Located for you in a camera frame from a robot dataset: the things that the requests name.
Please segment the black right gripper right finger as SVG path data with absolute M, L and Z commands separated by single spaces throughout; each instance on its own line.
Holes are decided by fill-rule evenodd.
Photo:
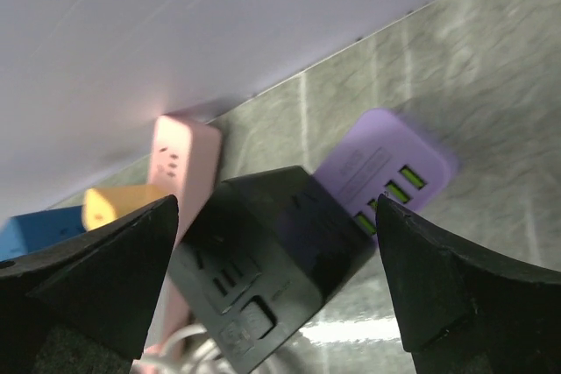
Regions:
M 418 373 L 558 373 L 560 274 L 491 251 L 380 195 L 380 256 Z

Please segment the purple USB power strip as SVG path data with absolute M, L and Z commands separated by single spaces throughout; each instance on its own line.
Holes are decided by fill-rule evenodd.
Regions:
M 314 171 L 313 177 L 360 228 L 376 237 L 384 194 L 419 211 L 456 176 L 454 153 L 419 124 L 390 109 L 364 112 Z

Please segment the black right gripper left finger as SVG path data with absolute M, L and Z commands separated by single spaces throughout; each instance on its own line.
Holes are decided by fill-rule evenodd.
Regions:
M 1 263 L 3 373 L 128 373 L 141 357 L 178 228 L 168 195 Z

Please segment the black cube socket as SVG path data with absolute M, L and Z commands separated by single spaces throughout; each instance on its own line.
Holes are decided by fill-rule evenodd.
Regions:
M 257 368 L 376 249 L 300 166 L 221 181 L 174 248 L 168 272 L 233 369 Z

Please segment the pink power strip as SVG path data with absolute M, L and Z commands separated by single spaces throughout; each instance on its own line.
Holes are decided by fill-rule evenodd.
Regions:
M 176 197 L 180 242 L 215 186 L 221 151 L 219 129 L 180 115 L 159 116 L 147 181 Z M 166 276 L 146 338 L 146 351 L 159 351 L 163 342 L 188 320 L 188 304 Z

